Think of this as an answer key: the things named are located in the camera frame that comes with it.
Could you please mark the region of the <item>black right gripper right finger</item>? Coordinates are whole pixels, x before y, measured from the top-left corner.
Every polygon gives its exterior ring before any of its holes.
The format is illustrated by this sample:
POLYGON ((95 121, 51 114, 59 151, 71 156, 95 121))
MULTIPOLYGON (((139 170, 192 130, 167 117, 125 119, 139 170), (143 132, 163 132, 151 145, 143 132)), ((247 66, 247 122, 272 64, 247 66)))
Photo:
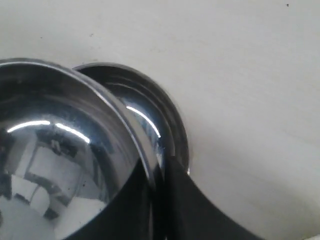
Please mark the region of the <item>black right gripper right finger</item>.
POLYGON ((175 157, 165 160, 164 194, 168 240, 259 240, 220 211, 175 157))

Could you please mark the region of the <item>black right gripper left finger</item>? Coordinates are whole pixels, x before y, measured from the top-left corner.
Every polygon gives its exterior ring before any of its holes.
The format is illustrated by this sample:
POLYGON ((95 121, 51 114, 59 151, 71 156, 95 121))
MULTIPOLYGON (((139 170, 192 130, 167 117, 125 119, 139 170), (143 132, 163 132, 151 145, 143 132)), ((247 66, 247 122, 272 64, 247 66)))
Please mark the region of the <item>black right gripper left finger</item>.
POLYGON ((151 240, 152 191, 142 161, 120 192, 93 220, 74 234, 76 240, 151 240))

